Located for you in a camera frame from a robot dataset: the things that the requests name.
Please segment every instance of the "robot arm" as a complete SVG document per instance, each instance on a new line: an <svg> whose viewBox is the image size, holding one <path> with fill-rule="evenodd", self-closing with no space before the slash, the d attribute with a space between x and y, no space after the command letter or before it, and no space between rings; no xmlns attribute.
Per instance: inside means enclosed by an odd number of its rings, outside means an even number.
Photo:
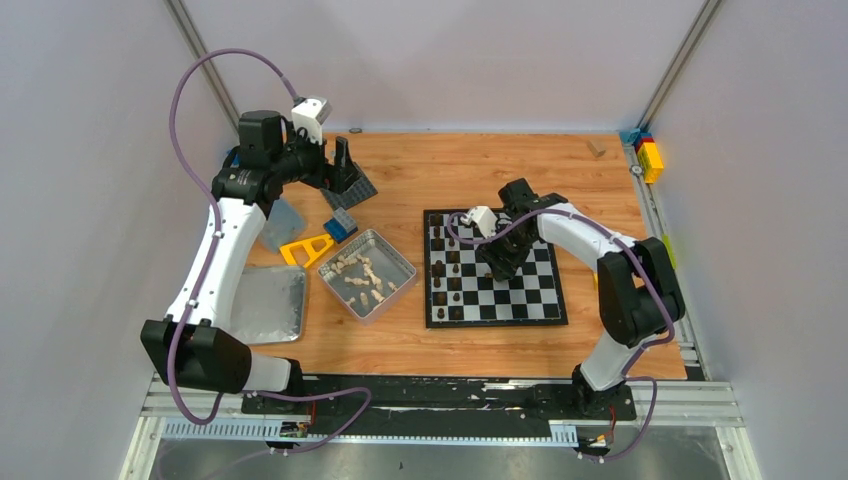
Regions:
<svg viewBox="0 0 848 480"><path fill-rule="evenodd" d="M535 210L544 209L546 213L531 216L508 234L478 247L477 256L489 264L496 280L512 278L533 243L540 239L566 249L598 275L604 333L572 377L581 410L586 414L603 411L609 397L624 382L623 370L630 359L642 345L666 330L660 310L647 289L635 284L635 270L621 247L573 218L582 214L568 200L557 194L539 197L523 178L510 182L498 194L513 222ZM548 213L552 210L563 214ZM463 221L491 238L498 233L496 218L488 207L475 207ZM643 280L654 285L672 320L680 319L685 306L665 245L653 237L636 241L612 235L635 253L649 277Z"/></svg>
<svg viewBox="0 0 848 480"><path fill-rule="evenodd" d="M306 98L292 109L294 122L272 111L247 112L239 119L239 145L212 181L220 231L210 207L206 232L183 287L164 320L148 320L142 328L142 344L165 382L226 393L280 392L301 383L296 361L253 353L226 331L247 255L283 185L300 181L342 193L360 176L343 137L336 138L333 163L324 156L321 124L329 111L326 100ZM215 255L192 299L213 238L218 241ZM186 305L192 309L177 347L176 379L169 379L168 348Z"/></svg>

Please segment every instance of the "gray tray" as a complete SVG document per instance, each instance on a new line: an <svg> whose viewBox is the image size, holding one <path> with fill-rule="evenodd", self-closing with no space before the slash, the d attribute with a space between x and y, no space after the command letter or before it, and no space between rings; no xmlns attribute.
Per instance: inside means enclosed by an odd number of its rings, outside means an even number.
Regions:
<svg viewBox="0 0 848 480"><path fill-rule="evenodd" d="M307 285L303 267L245 268L227 333L248 345L297 340L306 316Z"/></svg>
<svg viewBox="0 0 848 480"><path fill-rule="evenodd" d="M341 275L336 274L331 268L334 262L338 262L339 256L348 257L360 254L371 259L371 268L374 274L383 280L383 291L385 300L377 303L371 296L373 285L356 286L344 281L344 277L366 278L361 263L345 267ZM417 280L418 272L403 256L392 247L389 242L374 230L366 230L356 237L347 246L342 248L326 263L318 268L318 276L330 287L336 298L364 325L370 325L377 317L385 313L398 299L412 290ZM388 287L389 282L398 288L392 292ZM359 294L365 292L368 295L368 308L359 301ZM349 298L355 298L353 306L346 303Z"/></svg>

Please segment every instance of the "white wall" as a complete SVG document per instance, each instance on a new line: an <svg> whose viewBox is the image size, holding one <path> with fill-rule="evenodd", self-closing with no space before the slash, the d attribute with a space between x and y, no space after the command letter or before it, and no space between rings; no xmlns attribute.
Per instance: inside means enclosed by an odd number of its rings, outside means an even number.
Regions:
<svg viewBox="0 0 848 480"><path fill-rule="evenodd" d="M848 476L847 23L725 2L653 128L687 305L767 480Z"/></svg>
<svg viewBox="0 0 848 480"><path fill-rule="evenodd" d="M0 476L112 479L152 374L142 322L203 230L167 130L192 58L150 0L3 2L0 43ZM235 139L205 85L178 125L211 177Z"/></svg>
<svg viewBox="0 0 848 480"><path fill-rule="evenodd" d="M209 50L252 48L369 130L615 130L639 119L703 0L186 0ZM249 60L241 110L290 102Z"/></svg>

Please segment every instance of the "wooden table surface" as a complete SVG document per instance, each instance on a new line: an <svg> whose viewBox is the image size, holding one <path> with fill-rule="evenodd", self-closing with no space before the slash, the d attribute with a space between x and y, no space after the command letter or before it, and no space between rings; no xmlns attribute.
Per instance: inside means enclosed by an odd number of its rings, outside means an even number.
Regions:
<svg viewBox="0 0 848 480"><path fill-rule="evenodd" d="M350 213L360 232L377 230L418 269L418 285L374 324L362 326L316 274L328 253L308 269L309 305L301 338L255 350L299 360L303 370L311 373L570 376L602 331L591 270L557 249L566 326L428 330L424 326L422 215L425 209L501 207L498 190L525 177L539 195L559 193L607 227L644 237L618 137L591 137L606 145L606 154L600 158L587 148L590 136L586 135L348 135L354 161L379 190ZM307 220L301 238L324 233L322 225L332 211L320 192L296 184L286 186L283 196ZM283 264L279 253L254 245L249 266L277 264ZM652 348L632 373L685 378L674 343Z"/></svg>

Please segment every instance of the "yellow block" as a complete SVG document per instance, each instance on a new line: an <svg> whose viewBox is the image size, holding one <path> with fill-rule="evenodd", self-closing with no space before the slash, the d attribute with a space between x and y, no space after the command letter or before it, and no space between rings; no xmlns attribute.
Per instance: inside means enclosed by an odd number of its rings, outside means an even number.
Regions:
<svg viewBox="0 0 848 480"><path fill-rule="evenodd" d="M324 246L320 249L316 250L313 244L317 241L324 241ZM306 261L301 267L306 268L313 263L315 260L321 258L321 255L324 255L328 251L330 251L330 247L335 244L333 241L333 237L330 236L329 233L325 233L324 235L318 235L317 237L307 238L306 240L300 240L297 242L292 242L280 247L280 253L283 255L283 260L286 261L289 265L297 265L297 260L294 258L292 254L292 249L297 247L302 247L303 251L309 255L309 260Z"/></svg>
<svg viewBox="0 0 848 480"><path fill-rule="evenodd" d="M668 238L668 235L663 234L663 243L665 244L665 249L668 250L668 258L671 260L671 268L677 268L677 260L674 259L674 252L671 250L671 239Z"/></svg>
<svg viewBox="0 0 848 480"><path fill-rule="evenodd" d="M639 165L645 171L645 183L656 182L663 171L662 158L660 158L657 144L654 142L642 143L642 147L636 152L636 157L639 158Z"/></svg>

